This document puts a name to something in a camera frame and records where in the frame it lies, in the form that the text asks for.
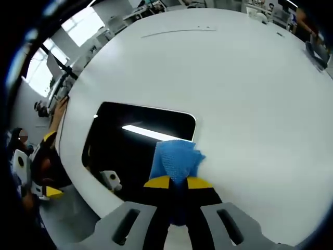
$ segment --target rectangular opening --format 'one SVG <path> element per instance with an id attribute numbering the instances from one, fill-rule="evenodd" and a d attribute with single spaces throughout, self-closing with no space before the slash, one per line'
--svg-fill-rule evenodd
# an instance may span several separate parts
<path id="1" fill-rule="evenodd" d="M 242 243 L 244 238 L 230 214 L 226 210 L 219 210 L 217 214 L 222 220 L 231 242 L 235 245 Z"/>
<path id="2" fill-rule="evenodd" d="M 122 189 L 114 194 L 133 202 L 140 201 L 149 180 L 156 143 L 191 141 L 196 127 L 191 114 L 110 102 L 102 103 L 92 120 L 82 163 L 106 187 L 100 172 L 116 172 Z"/>
<path id="3" fill-rule="evenodd" d="M 140 211 L 136 209 L 131 209 L 125 218 L 119 224 L 114 236 L 113 241 L 120 246 L 123 246 L 127 240 L 127 236 L 130 233 L 130 230 L 138 217 Z"/>

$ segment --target blue cloth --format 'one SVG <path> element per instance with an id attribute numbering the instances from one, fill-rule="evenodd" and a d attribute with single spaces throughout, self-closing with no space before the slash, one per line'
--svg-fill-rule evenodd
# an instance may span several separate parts
<path id="1" fill-rule="evenodd" d="M 158 142 L 149 179 L 169 176 L 175 184 L 181 184 L 188 176 L 196 177 L 205 156 L 194 150 L 195 145 L 183 140 Z"/>

